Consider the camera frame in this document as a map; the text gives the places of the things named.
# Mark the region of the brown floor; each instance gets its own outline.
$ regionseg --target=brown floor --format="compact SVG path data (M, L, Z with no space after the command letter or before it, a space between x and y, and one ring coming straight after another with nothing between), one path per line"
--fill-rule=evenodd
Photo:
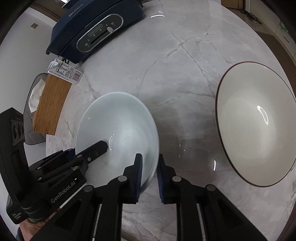
M278 59L280 65L286 73L286 76L292 86L293 92L296 95L296 66L289 54L286 52L284 47L279 41L272 35L271 31L263 24L258 25L253 23L245 14L240 10L229 9L235 15L240 17L245 23L247 23L266 43L266 45L273 52L275 57Z

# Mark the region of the brown rim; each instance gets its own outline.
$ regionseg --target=brown rim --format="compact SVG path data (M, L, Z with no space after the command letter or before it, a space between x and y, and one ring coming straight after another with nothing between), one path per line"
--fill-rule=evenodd
M219 89L220 89L221 83L222 83L222 81L223 81L225 75L228 73L228 71L231 70L231 69L232 69L233 67L235 67L236 65L238 65L238 64L242 64L242 63L256 63L256 64L262 65L262 66L264 66L264 67L266 67L266 68L269 68L268 66L266 66L266 65L264 65L264 64L261 64L261 63L258 63L258 62L254 62L254 61L244 61L244 62L239 62L239 63L237 63L237 64L231 66L231 67L225 72L225 74L222 76L222 78L221 78L221 80L220 80L220 82L219 82L219 85L218 85L218 88L217 88L216 99L215 99L215 119L216 119L216 124L217 124L218 134L219 134L220 142L221 142L221 144L222 144L222 148L223 148L223 150L224 150L224 153L225 153L225 155L226 155L226 157L227 157L227 159L228 159L230 165L231 165L232 168L235 170L235 172L236 172L236 173L237 173L237 174L238 174L238 175L239 175L244 181L246 181L247 183L249 183L249 184L251 184L251 185L253 185L253 186L256 186L256 187L262 187L262 188L270 187L270 186L273 186L273 185L279 183L281 180L283 180L283 179L286 177L286 175L290 172L290 170L291 170L292 167L294 166L294 164L295 164L295 160L296 160L296 159L294 160L294 162L293 162L291 168L290 168L289 171L285 174L285 176L284 176L282 179L280 179L279 181L275 182L274 184L271 184L271 185L268 185L268 186L259 186L259 185L253 184L253 183L249 182L247 179L245 179L245 178L244 178L244 177L243 177L243 176L237 171L237 169L234 167L234 165L233 165L233 163L231 162L231 160L230 160L230 158L229 158L229 156L228 156L228 154L227 154L227 151L226 151L226 149L225 149L225 147L224 147L223 140L222 140L221 133L220 133L219 122L218 122L218 113L217 113L217 102L218 102ZM287 88L289 89L289 91L291 92L291 94L292 94L292 96L293 96L293 93L292 93L292 91L290 90L290 88L288 87L288 85L286 84L286 82L282 79L282 77L280 77L280 78L281 78L281 80L285 83L285 85L287 86Z

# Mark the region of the bowl rim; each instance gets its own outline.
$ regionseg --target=bowl rim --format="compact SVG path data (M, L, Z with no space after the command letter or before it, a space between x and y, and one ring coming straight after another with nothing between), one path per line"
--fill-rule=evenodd
M78 127L78 131L77 131L77 136L78 136L78 132L79 132L79 128L80 128L81 121L82 121L82 119L84 118L84 115L86 114L87 110L91 107L91 105L93 105L95 102L98 102L98 100L99 100L100 98L102 98L102 97L104 97L104 96L107 96L107 95L113 95L113 94L115 94L115 95L120 94L120 95L125 95L125 96L128 96L128 97L133 98L135 101L137 101L137 102L138 102L138 103L139 103L139 104L140 104L140 105L146 110L148 116L151 118L152 123L153 123L153 129L154 129L154 131L155 131L155 133L156 133L157 160L156 160L154 166L152 167L152 169L150 170L150 173L149 173L148 178L144 181L144 183L143 183L142 186L141 186L141 193L143 193L143 192L147 189L147 187L150 185L150 183L151 183L151 181L152 181L152 179L153 179L153 177L154 177L154 175L155 175L155 172L156 172L156 169L157 169L157 165L158 165L158 159L159 159L160 148L159 148L159 135L158 135L158 130L157 130L157 127L156 127L155 120L154 120L154 118L153 118L151 112L150 112L149 109L147 108L147 106L146 106L146 105L145 105L145 104L144 104L139 98L137 98L136 96L134 96L134 95L132 95L132 94L129 94L129 93L127 93L127 92L122 92L122 91L109 92L109 93L107 93L107 94L104 94L104 95L100 96L100 97L97 98L94 102L92 102L92 103L89 105L89 107L85 110L85 112L83 113L82 118L81 118L81 120L80 120L80 122L79 122L79 127Z
M279 181L277 181L277 182L275 182L275 183L273 183L273 184L271 184L271 185L265 185L265 186L257 185L257 184L254 184L254 183L248 181L246 178L244 178L244 177L238 172L238 170L235 168L235 166L233 165L233 163L231 162L231 160L230 160L230 158L229 158L229 156L228 156L228 154L227 154L227 151L226 151L226 149L225 149L225 147L224 147L223 140L222 140L221 133L220 133L219 122L218 122L217 103L218 103L218 95L219 95L219 90L220 90L221 83L222 83L222 81L223 81L225 75L226 75L226 74L227 74L227 73L228 73L233 67L235 67L235 66L237 66L237 65L239 65L239 64L244 64L244 63L255 63L255 64L259 64L259 65L261 65L261 66L264 66L264 67L266 67L266 68L272 70L272 71L273 71L274 73L276 73L276 74L280 77L280 79L285 83L285 85L287 86L288 90L290 91L290 93L291 93L291 95L292 95L292 97L293 97L293 99L294 99L294 101L295 101L295 104L296 104L296 100L295 100L295 97L294 97L294 95L293 95L293 92L290 90L290 88L289 88L289 86L287 85L287 83L283 80L283 78L282 78L277 72L275 72L273 69L269 68L268 66L266 66L266 65L264 65L264 64L261 64L261 63L258 63L258 62L255 62L255 61L243 61L243 62L239 62L239 63L234 64L233 66L231 66L231 67L230 67L230 68L224 73L224 75L222 76L222 78L221 78L221 80L220 80L220 82L219 82L219 84L218 84L218 88L217 88L217 92L216 92L216 98L215 98L215 119L216 119L216 126L217 126L217 130L218 130L219 139L220 139L220 142L221 142L221 145L222 145L223 151L224 151L224 153L225 153L225 155L226 155L226 158L228 159L230 165L231 165L232 168L235 170L235 172L236 172L236 173L237 173L237 174L238 174L238 175L239 175L244 181L246 181L247 183L249 183L249 184L251 184L251 185L253 185L253 186L256 186L256 187L270 187L270 186L273 186L273 185L279 183L281 180L283 180L283 179L288 175L288 173L291 171L292 167L293 167L294 164L295 164L296 158L294 159L294 162L293 162L293 164L291 165L291 168L289 169L289 171L288 171L288 172L287 172L287 173L286 173L286 174L285 174L285 175L284 175Z

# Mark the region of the metal screw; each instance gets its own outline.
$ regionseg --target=metal screw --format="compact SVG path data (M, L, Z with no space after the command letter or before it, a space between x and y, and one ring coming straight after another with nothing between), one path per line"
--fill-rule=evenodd
M216 187L214 185L212 185L212 184L209 184L209 185L207 185L207 190L213 192L213 191L216 190Z
M125 182L128 178L126 176L120 176L118 177L118 181Z
M172 180L173 180L174 182L180 182L180 181L182 180L182 178L179 177L179 176L174 176L174 177L172 178Z
M93 186L91 186L91 185L87 185L87 186L85 186L85 187L83 188L83 191L85 191L85 192L90 192L92 189L93 189Z

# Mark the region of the white marble tabletop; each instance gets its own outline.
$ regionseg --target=white marble tabletop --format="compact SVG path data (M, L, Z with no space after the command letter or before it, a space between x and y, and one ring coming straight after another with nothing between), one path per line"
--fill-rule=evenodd
M246 183L223 153L214 109L218 83L232 65L262 63L290 87L282 67L246 23L215 1L154 0L144 7L143 20L82 64L84 76L69 91L56 135L47 136L47 155L75 147L81 117L95 99L131 93L152 113L166 164L192 184L216 185L275 241L295 202L296 169L268 188ZM123 209L124 238L176 240L175 206L161 204L156 177L137 205Z

